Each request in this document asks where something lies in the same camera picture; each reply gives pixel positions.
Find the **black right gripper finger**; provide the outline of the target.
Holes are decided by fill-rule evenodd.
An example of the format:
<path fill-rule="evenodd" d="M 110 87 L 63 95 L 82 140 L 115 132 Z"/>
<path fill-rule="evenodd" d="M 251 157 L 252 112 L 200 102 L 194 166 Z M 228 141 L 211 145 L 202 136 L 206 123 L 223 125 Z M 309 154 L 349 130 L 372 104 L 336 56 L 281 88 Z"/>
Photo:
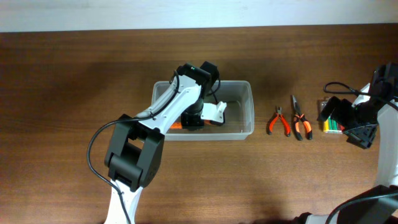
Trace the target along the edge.
<path fill-rule="evenodd" d="M 341 103 L 341 100 L 335 96 L 331 98 L 325 98 L 319 101 L 319 114 L 318 121 L 326 121 L 330 115 L 333 113 L 335 108 Z"/>
<path fill-rule="evenodd" d="M 358 146 L 361 149 L 369 149 L 376 137 L 377 127 L 377 124 L 367 124 L 351 129 L 345 129 L 343 134 L 348 137 L 346 140 L 348 143 Z"/>

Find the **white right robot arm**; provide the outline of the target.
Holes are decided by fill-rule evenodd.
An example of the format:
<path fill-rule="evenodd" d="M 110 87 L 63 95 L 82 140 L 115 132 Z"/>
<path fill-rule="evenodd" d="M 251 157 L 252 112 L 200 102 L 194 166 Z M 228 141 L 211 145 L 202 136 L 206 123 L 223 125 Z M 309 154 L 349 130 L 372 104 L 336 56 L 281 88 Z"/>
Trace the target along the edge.
<path fill-rule="evenodd" d="M 397 64 L 375 69 L 370 83 L 361 90 L 348 87 L 354 102 L 337 98 L 337 91 L 318 115 L 343 127 L 347 141 L 363 149 L 371 147 L 380 133 L 375 186 L 334 208 L 327 215 L 303 213 L 293 223 L 397 223 Z"/>

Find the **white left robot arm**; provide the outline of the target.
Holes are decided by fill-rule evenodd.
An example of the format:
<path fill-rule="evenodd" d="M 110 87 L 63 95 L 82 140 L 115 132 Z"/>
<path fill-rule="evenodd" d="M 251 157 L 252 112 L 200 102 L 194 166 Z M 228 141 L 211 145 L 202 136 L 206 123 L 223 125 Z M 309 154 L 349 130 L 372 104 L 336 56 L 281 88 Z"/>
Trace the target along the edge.
<path fill-rule="evenodd" d="M 174 70 L 170 86 L 146 110 L 133 118 L 124 114 L 116 121 L 104 158 L 114 185 L 107 223 L 133 223 L 140 194 L 159 170 L 165 135 L 174 122 L 190 131 L 206 122 L 224 125 L 226 103 L 204 101 L 219 82 L 216 65 L 186 63 Z"/>

